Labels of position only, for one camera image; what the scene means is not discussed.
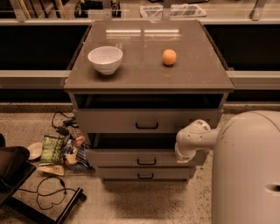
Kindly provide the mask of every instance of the white bowl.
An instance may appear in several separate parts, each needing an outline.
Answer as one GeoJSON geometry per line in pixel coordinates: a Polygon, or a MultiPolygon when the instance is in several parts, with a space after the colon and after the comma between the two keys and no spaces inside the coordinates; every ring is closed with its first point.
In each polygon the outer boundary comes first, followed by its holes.
{"type": "Polygon", "coordinates": [[[94,69],[102,74],[112,74],[122,63],[123,52],[114,46],[101,46],[88,54],[94,69]]]}

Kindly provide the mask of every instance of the white plate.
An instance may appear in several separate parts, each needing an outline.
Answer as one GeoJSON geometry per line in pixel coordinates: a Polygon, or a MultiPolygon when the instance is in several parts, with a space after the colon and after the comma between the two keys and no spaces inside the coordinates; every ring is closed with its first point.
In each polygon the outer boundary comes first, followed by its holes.
{"type": "Polygon", "coordinates": [[[27,147],[27,150],[29,150],[29,152],[30,152],[30,156],[29,156],[28,160],[33,160],[33,159],[39,158],[42,154],[43,143],[41,143],[41,142],[32,143],[31,145],[29,145],[27,147]]]}

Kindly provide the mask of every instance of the gray cabinet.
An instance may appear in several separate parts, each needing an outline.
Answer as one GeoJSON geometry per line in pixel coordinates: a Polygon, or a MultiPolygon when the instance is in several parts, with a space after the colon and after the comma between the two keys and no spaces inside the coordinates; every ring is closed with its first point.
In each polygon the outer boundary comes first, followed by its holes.
{"type": "Polygon", "coordinates": [[[176,134],[196,119],[215,128],[233,85],[198,21],[137,20],[94,22],[64,89],[102,180],[188,181],[207,152],[178,163],[176,134]],[[88,61],[98,46],[123,51],[110,76],[88,61]],[[161,61],[165,48],[177,52],[173,66],[161,61]]]}

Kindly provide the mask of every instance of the drawer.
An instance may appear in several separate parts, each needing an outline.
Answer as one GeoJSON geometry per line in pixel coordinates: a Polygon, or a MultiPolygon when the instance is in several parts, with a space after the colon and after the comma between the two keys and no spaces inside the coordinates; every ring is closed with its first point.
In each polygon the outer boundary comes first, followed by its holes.
{"type": "Polygon", "coordinates": [[[196,119],[216,127],[222,109],[75,109],[83,133],[177,133],[196,119]]]}
{"type": "Polygon", "coordinates": [[[89,149],[86,154],[89,163],[95,167],[186,167],[203,165],[208,151],[197,151],[195,157],[186,164],[177,163],[174,149],[89,149]]]}
{"type": "Polygon", "coordinates": [[[97,176],[103,181],[110,180],[181,180],[188,181],[195,173],[194,167],[181,168],[96,168],[97,176]]]}

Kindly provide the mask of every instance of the drawer handle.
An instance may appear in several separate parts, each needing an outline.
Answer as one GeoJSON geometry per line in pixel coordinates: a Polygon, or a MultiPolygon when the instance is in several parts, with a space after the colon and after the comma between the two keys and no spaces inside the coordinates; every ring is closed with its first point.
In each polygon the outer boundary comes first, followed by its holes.
{"type": "Polygon", "coordinates": [[[153,126],[153,127],[144,127],[144,126],[140,126],[140,125],[138,124],[138,122],[136,122],[135,125],[136,125],[136,128],[139,129],[139,130],[155,130],[155,129],[158,128],[158,122],[157,122],[156,125],[153,126]]]}
{"type": "Polygon", "coordinates": [[[144,177],[141,177],[141,175],[138,173],[137,176],[139,179],[153,179],[154,178],[153,173],[150,176],[145,175],[144,177]]]}
{"type": "Polygon", "coordinates": [[[156,159],[154,159],[154,162],[153,162],[152,164],[144,164],[144,163],[140,163],[139,158],[137,159],[137,164],[138,164],[138,165],[155,165],[156,163],[157,163],[157,160],[156,160],[156,159]]]}

